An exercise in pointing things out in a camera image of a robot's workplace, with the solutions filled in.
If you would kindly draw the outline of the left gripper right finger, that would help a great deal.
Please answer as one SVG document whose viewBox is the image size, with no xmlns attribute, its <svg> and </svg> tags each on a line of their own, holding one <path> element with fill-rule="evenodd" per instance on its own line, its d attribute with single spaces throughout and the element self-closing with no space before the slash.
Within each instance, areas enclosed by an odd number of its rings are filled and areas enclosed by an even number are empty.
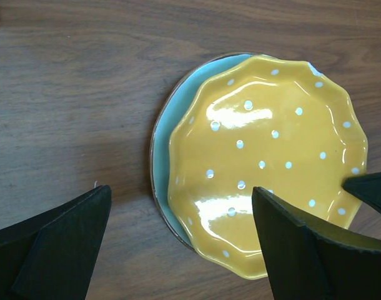
<svg viewBox="0 0 381 300">
<path fill-rule="evenodd" d="M 275 299 L 381 299 L 381 240 L 307 213 L 262 187 L 252 210 Z"/>
</svg>

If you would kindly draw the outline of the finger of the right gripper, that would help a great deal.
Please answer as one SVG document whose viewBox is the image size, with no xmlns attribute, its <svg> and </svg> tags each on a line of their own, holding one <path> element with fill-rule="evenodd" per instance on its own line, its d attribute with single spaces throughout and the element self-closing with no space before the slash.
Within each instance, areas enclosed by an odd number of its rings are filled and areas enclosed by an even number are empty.
<svg viewBox="0 0 381 300">
<path fill-rule="evenodd" d="M 349 177 L 342 187 L 381 214 L 381 172 Z"/>
</svg>

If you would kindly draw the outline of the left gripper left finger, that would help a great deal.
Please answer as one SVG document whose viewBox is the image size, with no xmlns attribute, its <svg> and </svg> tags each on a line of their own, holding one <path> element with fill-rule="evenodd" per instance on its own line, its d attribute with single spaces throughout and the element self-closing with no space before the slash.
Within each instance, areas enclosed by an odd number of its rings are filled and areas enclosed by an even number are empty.
<svg viewBox="0 0 381 300">
<path fill-rule="evenodd" d="M 98 186 L 0 229 L 0 299 L 85 299 L 111 205 Z"/>
</svg>

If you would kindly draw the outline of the orange dotted plate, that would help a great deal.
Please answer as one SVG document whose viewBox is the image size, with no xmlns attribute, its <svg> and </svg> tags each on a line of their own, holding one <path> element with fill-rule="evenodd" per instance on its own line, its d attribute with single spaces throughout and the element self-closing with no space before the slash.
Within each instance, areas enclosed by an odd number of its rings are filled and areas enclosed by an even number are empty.
<svg viewBox="0 0 381 300">
<path fill-rule="evenodd" d="M 167 200 L 195 251 L 246 279 L 267 275 L 252 190 L 348 228 L 368 142 L 348 92 L 305 61 L 252 56 L 205 80 L 169 139 Z"/>
</svg>

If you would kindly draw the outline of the white plate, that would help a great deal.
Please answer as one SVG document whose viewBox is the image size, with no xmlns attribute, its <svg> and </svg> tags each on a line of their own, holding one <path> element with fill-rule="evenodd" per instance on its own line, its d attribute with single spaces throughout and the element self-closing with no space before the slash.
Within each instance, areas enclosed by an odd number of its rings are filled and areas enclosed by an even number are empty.
<svg viewBox="0 0 381 300">
<path fill-rule="evenodd" d="M 155 121 L 149 147 L 149 174 L 154 203 L 171 233 L 191 251 L 194 250 L 192 242 L 169 206 L 167 192 L 170 176 L 171 134 L 187 113 L 199 87 L 205 80 L 258 55 L 258 52 L 226 53 L 191 69 L 171 89 Z"/>
</svg>

